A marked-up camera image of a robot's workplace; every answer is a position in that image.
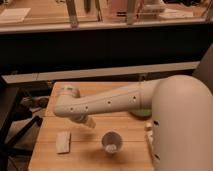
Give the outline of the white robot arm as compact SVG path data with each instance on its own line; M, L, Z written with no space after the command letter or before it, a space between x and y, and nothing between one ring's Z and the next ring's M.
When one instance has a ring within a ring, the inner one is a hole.
M65 86L54 114L79 121L145 108L152 111L154 171L213 171L213 94L192 76L137 82L84 97Z

